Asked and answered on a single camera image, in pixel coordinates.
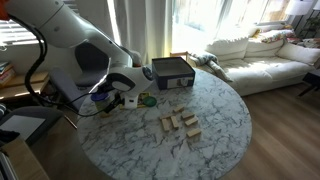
marble tabletop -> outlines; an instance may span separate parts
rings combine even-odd
[[[251,140],[251,118],[241,97],[225,82],[197,70],[192,87],[146,90],[157,99],[151,108],[114,109],[112,116],[78,117],[78,137],[90,160],[115,179],[217,179],[243,157]],[[165,132],[159,117],[179,104],[198,123]],[[92,114],[90,98],[80,113]],[[201,134],[186,132],[200,128]]]

small wooden block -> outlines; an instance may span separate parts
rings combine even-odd
[[[175,129],[179,129],[179,124],[178,124],[176,116],[171,116],[171,122],[172,122],[172,125]]]
[[[186,123],[187,126],[190,126],[191,124],[196,123],[196,122],[198,122],[198,118],[197,117],[193,117],[192,119],[189,119],[185,123]]]
[[[169,128],[168,120],[167,119],[161,119],[161,122],[162,122],[163,130],[164,131],[169,131],[170,128]]]
[[[200,134],[200,133],[201,133],[201,129],[199,129],[199,128],[192,129],[192,130],[187,132],[187,136],[188,137],[192,137],[192,136],[195,136],[195,135]]]
[[[173,112],[177,113],[177,112],[182,112],[183,110],[184,110],[184,106],[180,104],[173,109]]]
[[[182,115],[181,115],[181,118],[183,120],[187,120],[187,119],[193,118],[193,117],[194,117],[194,113],[192,113],[192,112],[185,112],[185,113],[182,113]]]
[[[164,114],[162,116],[160,116],[160,119],[167,119],[169,117],[171,117],[173,114],[169,113],[169,114]]]

white sofa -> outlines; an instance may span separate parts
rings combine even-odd
[[[205,51],[218,61],[214,63],[208,58],[203,61],[203,54],[195,52],[187,59],[188,63],[221,78],[241,96],[300,83],[320,63],[320,49],[284,40],[272,43],[249,38],[217,40],[207,45]]]

window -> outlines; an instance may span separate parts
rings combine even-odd
[[[79,14],[75,0],[63,0],[65,5]],[[0,46],[33,44],[37,43],[35,36],[20,26],[18,23],[10,21],[0,21]]]
[[[216,37],[236,36],[241,27],[248,25],[285,22],[288,3],[289,0],[175,0],[173,49],[186,45],[199,48]]]

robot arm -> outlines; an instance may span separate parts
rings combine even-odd
[[[134,108],[139,93],[152,83],[150,69],[132,68],[128,53],[61,0],[9,0],[5,8],[9,14],[36,27],[53,46],[70,48],[88,42],[106,53],[111,58],[107,81],[125,92],[126,108]]]

